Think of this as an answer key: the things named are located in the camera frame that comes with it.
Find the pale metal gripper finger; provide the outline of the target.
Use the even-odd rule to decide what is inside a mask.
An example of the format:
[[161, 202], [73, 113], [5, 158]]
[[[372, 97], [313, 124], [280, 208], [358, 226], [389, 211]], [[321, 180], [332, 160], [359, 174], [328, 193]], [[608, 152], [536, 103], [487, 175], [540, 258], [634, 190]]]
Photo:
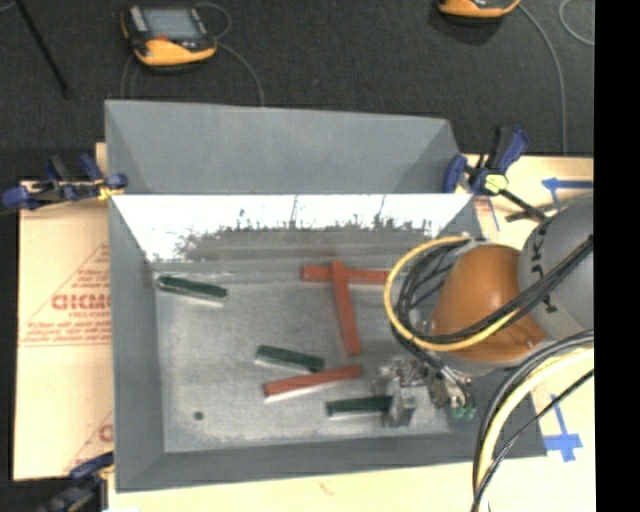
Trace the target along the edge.
[[387, 397], [397, 401], [401, 396], [401, 379], [377, 377], [372, 381], [371, 390], [376, 397]]
[[386, 428], [407, 427], [411, 424], [417, 401], [413, 395], [397, 392], [391, 396], [389, 406], [383, 415]]

